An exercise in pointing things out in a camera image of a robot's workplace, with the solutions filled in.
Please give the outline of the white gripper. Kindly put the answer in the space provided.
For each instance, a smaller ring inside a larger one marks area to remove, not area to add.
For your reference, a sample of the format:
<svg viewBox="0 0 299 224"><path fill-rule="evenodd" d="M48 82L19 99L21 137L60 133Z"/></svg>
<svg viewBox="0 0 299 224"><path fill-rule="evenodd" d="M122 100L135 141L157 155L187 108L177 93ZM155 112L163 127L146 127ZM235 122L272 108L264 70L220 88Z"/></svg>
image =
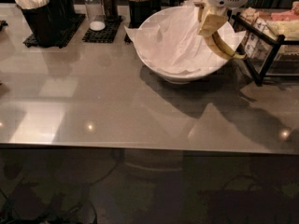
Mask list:
<svg viewBox="0 0 299 224"><path fill-rule="evenodd" d="M207 2L211 6L202 3L198 10L198 34L202 37L211 36L228 21L227 8L242 7L248 0L207 0Z"/></svg>

